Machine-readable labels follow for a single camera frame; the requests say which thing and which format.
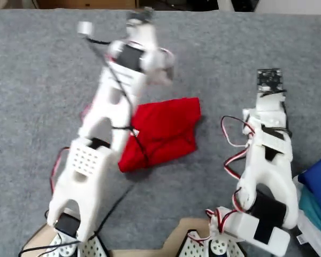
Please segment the cable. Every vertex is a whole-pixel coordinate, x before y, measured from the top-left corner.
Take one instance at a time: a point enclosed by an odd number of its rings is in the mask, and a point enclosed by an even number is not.
[[[234,146],[234,147],[247,147],[247,144],[245,144],[245,145],[236,145],[236,144],[234,144],[234,143],[232,143],[232,142],[230,141],[230,138],[229,138],[229,136],[228,136],[228,134],[227,134],[227,131],[226,131],[226,128],[225,128],[225,125],[224,125],[224,119],[225,119],[225,118],[231,118],[231,119],[235,119],[235,120],[238,120],[238,121],[242,122],[245,126],[247,126],[247,127],[251,130],[251,132],[249,133],[249,136],[250,136],[250,135],[251,135],[251,136],[254,135],[254,134],[255,134],[255,130],[254,130],[247,122],[244,122],[242,119],[238,119],[238,118],[233,117],[233,116],[230,116],[230,115],[224,115],[224,116],[221,118],[220,125],[221,125],[221,128],[222,128],[222,130],[223,130],[223,134],[224,134],[225,138],[227,139],[228,143],[229,143],[231,146]]]
[[[146,163],[146,167],[149,166],[149,158],[147,156],[147,153],[146,153],[146,150],[145,148],[143,147],[142,143],[140,142],[140,140],[138,139],[138,137],[136,136],[135,132],[134,132],[134,127],[132,126],[132,117],[133,117],[133,105],[132,105],[132,102],[131,100],[129,99],[121,81],[119,80],[116,72],[114,71],[114,69],[111,67],[111,65],[106,61],[106,59],[104,58],[104,56],[100,53],[100,51],[94,46],[91,44],[91,41],[88,40],[89,38],[88,37],[85,37],[85,39],[87,40],[88,42],[88,46],[89,48],[94,52],[94,54],[101,60],[101,62],[107,66],[107,68],[109,69],[109,71],[111,72],[111,74],[113,75],[113,78],[114,80],[117,82],[120,90],[121,90],[121,93],[122,95],[126,98],[126,101],[129,105],[129,126],[125,126],[125,127],[114,127],[112,126],[112,129],[114,130],[130,130],[131,133],[133,134],[143,156],[144,156],[144,159],[145,159],[145,163]]]
[[[286,93],[287,90],[286,89],[275,89],[272,91],[266,91],[264,92],[260,97],[265,97],[267,95],[273,95],[273,94],[279,94],[279,93]]]
[[[227,219],[233,214],[238,212],[237,210],[231,210],[230,212],[228,212],[223,218],[221,216],[221,212],[219,211],[218,208],[216,208],[215,211],[212,211],[210,209],[206,209],[205,213],[208,215],[210,221],[211,222],[211,217],[215,216],[217,218],[217,229],[219,230],[219,233],[223,233],[224,232],[224,226],[225,223],[227,221]],[[205,237],[205,238],[195,238],[193,236],[190,235],[190,233],[187,233],[188,238],[190,238],[191,240],[197,242],[199,245],[203,246],[203,242],[210,239],[211,235]]]
[[[236,213],[236,212],[238,212],[238,211],[237,210],[231,210],[229,213],[227,213],[224,216],[223,220],[221,221],[221,225],[220,225],[220,233],[224,232],[224,226],[225,226],[225,223],[226,223],[228,217],[230,217],[233,213]]]
[[[240,190],[241,190],[241,187],[239,187],[239,189],[236,190],[236,191],[233,193],[233,195],[232,195],[232,204],[233,204],[234,208],[235,208],[237,211],[243,213],[243,212],[244,212],[244,209],[241,207],[240,203],[238,202],[238,200],[237,200],[237,198],[236,198],[236,194],[237,194]]]
[[[227,171],[227,173],[230,174],[235,179],[239,180],[241,176],[238,173],[236,173],[232,168],[230,168],[228,165],[231,164],[234,161],[241,160],[242,158],[244,158],[245,157],[244,155],[247,153],[248,149],[249,149],[248,147],[245,148],[244,150],[238,152],[237,154],[235,154],[232,157],[228,158],[224,162],[225,171]]]
[[[127,194],[133,189],[134,185],[131,185],[120,197],[117,201],[115,201],[115,203],[113,204],[113,206],[111,207],[111,209],[108,211],[108,213],[106,214],[105,218],[103,218],[102,222],[100,223],[100,225],[98,226],[97,230],[94,231],[94,234],[89,237],[89,240],[92,240],[94,237],[96,237],[99,232],[102,230],[103,225],[105,224],[105,222],[108,220],[108,218],[111,216],[111,214],[117,209],[118,205],[124,200],[124,198],[126,198]]]
[[[80,241],[76,240],[73,242],[69,242],[69,243],[63,243],[63,244],[59,244],[59,245],[47,245],[47,246],[39,246],[39,247],[33,247],[33,248],[28,248],[25,250],[21,250],[18,253],[18,257],[21,257],[23,253],[27,253],[27,252],[32,252],[32,251],[37,251],[37,250],[43,250],[43,249],[51,249],[51,248],[60,248],[63,246],[69,246],[69,245],[74,245],[74,244],[78,244],[80,243]]]
[[[44,213],[44,218],[47,220],[48,219],[48,213],[49,213],[49,210],[46,210],[45,213]]]
[[[63,147],[59,150],[58,154],[57,154],[57,158],[56,158],[56,161],[54,163],[54,166],[51,170],[51,175],[50,175],[50,188],[51,188],[51,194],[54,193],[54,190],[55,190],[55,183],[54,183],[54,176],[56,175],[57,173],[57,170],[58,170],[58,167],[59,167],[59,164],[62,160],[62,152],[65,151],[65,150],[69,150],[69,147]]]
[[[269,127],[269,129],[273,129],[274,131],[283,131],[287,133],[290,138],[293,136],[293,133],[291,132],[291,130],[286,127]]]
[[[80,112],[80,119],[81,121],[83,122],[83,120],[85,119],[85,116],[87,115],[87,113],[89,112],[90,108],[92,106],[92,103],[91,104],[88,104],[83,111]]]
[[[108,218],[111,216],[111,214],[115,211],[115,209],[118,207],[118,205],[121,203],[121,201],[126,197],[126,195],[133,189],[134,185],[131,185],[123,194],[121,197],[119,197],[119,199],[113,204],[112,208],[108,211],[108,213],[106,214],[106,216],[103,218],[102,222],[100,223],[100,225],[98,226],[97,230],[94,231],[94,234],[89,237],[88,241],[92,240],[94,237],[96,237],[98,235],[98,233],[101,231],[104,223],[108,220]],[[33,247],[33,248],[28,248],[25,250],[21,250],[18,254],[18,257],[21,257],[21,255],[23,253],[26,252],[31,252],[31,251],[37,251],[37,250],[43,250],[43,249],[50,249],[50,248],[60,248],[63,246],[68,246],[68,245],[74,245],[74,244],[79,244],[81,243],[78,240],[75,240],[73,242],[70,243],[64,243],[64,244],[58,244],[58,245],[47,245],[47,246],[39,246],[39,247]]]
[[[107,45],[107,44],[110,44],[111,42],[108,42],[108,41],[100,41],[100,40],[96,40],[96,39],[91,39],[89,37],[86,37],[86,40],[90,43],[94,43],[94,44],[104,44],[104,45]]]
[[[60,239],[60,243],[62,243],[62,237],[60,237],[59,233],[57,233],[57,235],[58,235],[58,237],[59,237],[59,239]],[[58,248],[59,248],[59,247],[55,247],[55,249],[50,250],[50,251],[48,251],[48,252],[41,253],[41,254],[38,255],[37,257],[41,257],[41,256],[43,256],[43,255],[45,255],[45,254],[52,253],[53,251],[57,250]]]

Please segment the clear plastic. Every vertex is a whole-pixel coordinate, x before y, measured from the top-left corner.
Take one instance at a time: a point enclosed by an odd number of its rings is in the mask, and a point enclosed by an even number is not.
[[[294,178],[294,184],[297,188],[297,198],[300,200],[302,184]],[[318,230],[310,220],[305,216],[302,210],[299,211],[297,226],[301,230],[305,240],[311,245],[315,252],[321,257],[321,231]]]

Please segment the wooden board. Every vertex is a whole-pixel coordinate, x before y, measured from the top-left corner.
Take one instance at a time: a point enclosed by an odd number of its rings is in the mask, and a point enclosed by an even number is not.
[[[195,229],[200,237],[207,237],[209,234],[208,220],[200,218],[183,218],[179,225],[172,231],[163,248],[159,250],[112,250],[111,257],[176,257],[176,254],[189,229]],[[56,236],[54,230],[48,225],[41,227],[35,235],[27,242],[24,249],[49,245]],[[45,250],[27,252],[22,257],[36,257]]]

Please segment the black wire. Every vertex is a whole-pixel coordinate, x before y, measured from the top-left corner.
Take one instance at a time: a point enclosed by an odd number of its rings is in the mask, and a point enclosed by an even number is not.
[[[293,136],[293,133],[288,128],[285,128],[285,127],[269,127],[269,128],[273,129],[274,131],[286,132],[289,135],[290,138]]]
[[[59,237],[59,239],[60,239],[60,243],[62,243],[62,237],[60,237],[59,233],[57,233],[57,235],[58,235],[58,237]],[[41,253],[41,254],[38,255],[37,257],[41,257],[41,256],[43,256],[43,255],[45,255],[45,254],[52,253],[53,251],[57,250],[58,248],[59,248],[59,247],[56,247],[56,248],[53,249],[53,250],[50,250],[50,251],[45,252],[45,253]]]
[[[167,2],[167,0],[165,0],[165,1],[156,0],[156,2],[163,3],[163,4],[165,4],[167,7],[171,8],[171,9],[174,9],[174,10],[176,10],[176,11],[186,11],[186,10],[184,10],[184,9],[177,8],[174,4],[169,4],[169,3]]]
[[[100,41],[100,40],[96,40],[96,39],[91,39],[89,37],[86,37],[86,40],[89,41],[90,43],[94,43],[94,44],[110,44],[111,42],[107,42],[107,41]]]
[[[27,252],[31,252],[31,251],[50,249],[50,248],[55,248],[55,247],[56,248],[60,248],[60,247],[63,247],[63,246],[74,245],[74,244],[78,244],[78,243],[80,243],[80,241],[76,240],[76,241],[73,241],[73,242],[70,242],[70,243],[64,243],[64,244],[59,244],[59,245],[47,245],[47,246],[39,246],[39,247],[28,248],[28,249],[25,249],[25,250],[21,250],[18,253],[18,257],[21,257],[21,255],[23,253],[27,253]]]
[[[118,205],[121,203],[121,201],[124,200],[124,198],[127,196],[127,194],[133,189],[134,185],[131,185],[123,194],[120,196],[120,198],[113,204],[112,208],[109,210],[109,212],[106,214],[105,218],[103,218],[102,222],[98,226],[97,230],[94,231],[94,234],[89,237],[89,240],[92,240],[94,237],[96,237],[99,232],[102,230],[103,225],[108,220],[108,218],[111,216],[111,214],[117,209]]]
[[[100,225],[98,226],[97,230],[94,231],[94,234],[89,237],[88,241],[92,240],[94,237],[96,237],[98,235],[98,233],[101,231],[104,223],[108,220],[108,218],[111,216],[111,214],[115,211],[115,209],[118,207],[118,205],[121,203],[121,201],[126,197],[126,195],[132,190],[132,188],[134,187],[134,185],[131,185],[123,194],[122,196],[113,204],[112,208],[109,210],[109,212],[106,214],[105,218],[103,218],[103,221],[100,223]],[[74,245],[74,244],[79,244],[80,241],[76,240],[70,243],[64,243],[64,244],[58,244],[58,245],[47,245],[47,246],[39,246],[39,247],[33,247],[33,248],[28,248],[25,250],[21,250],[18,253],[18,257],[21,257],[21,255],[23,253],[26,252],[31,252],[31,251],[37,251],[37,250],[43,250],[43,249],[50,249],[50,248],[60,248],[63,246],[68,246],[68,245]]]
[[[108,67],[108,69],[110,70],[110,72],[113,75],[114,80],[118,83],[118,86],[121,90],[122,95],[126,98],[126,101],[128,102],[129,105],[129,126],[125,126],[125,127],[114,127],[112,126],[112,129],[114,130],[130,130],[144,156],[145,159],[145,163],[146,166],[149,166],[149,157],[147,156],[146,150],[143,147],[142,143],[140,142],[140,140],[138,139],[138,137],[136,136],[135,132],[134,132],[134,127],[132,126],[132,117],[133,117],[133,105],[131,100],[129,99],[121,81],[119,80],[116,72],[113,70],[113,68],[111,67],[111,65],[109,65],[109,63],[106,61],[106,59],[104,58],[104,56],[100,53],[100,51],[93,45],[91,44],[91,41],[89,40],[88,37],[85,37],[86,41],[88,42],[89,48],[94,52],[94,54],[101,60],[101,62]]]
[[[286,93],[287,90],[286,89],[275,89],[275,90],[272,90],[272,91],[266,91],[264,92],[261,97],[265,97],[267,95],[273,95],[273,94],[279,94],[279,93]]]

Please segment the cardboard box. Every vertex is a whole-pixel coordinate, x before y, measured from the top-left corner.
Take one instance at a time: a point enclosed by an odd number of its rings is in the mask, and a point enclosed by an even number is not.
[[[200,218],[183,218],[179,225],[169,235],[165,241],[163,248],[159,250],[112,250],[111,257],[175,257],[188,230],[195,229],[200,237],[204,238],[209,235],[208,219]],[[48,225],[44,225],[29,239],[24,249],[49,245],[56,236],[54,229]],[[26,252],[22,257],[36,257],[44,253],[45,250],[37,250]]]
[[[41,9],[136,9],[139,0],[38,0]]]

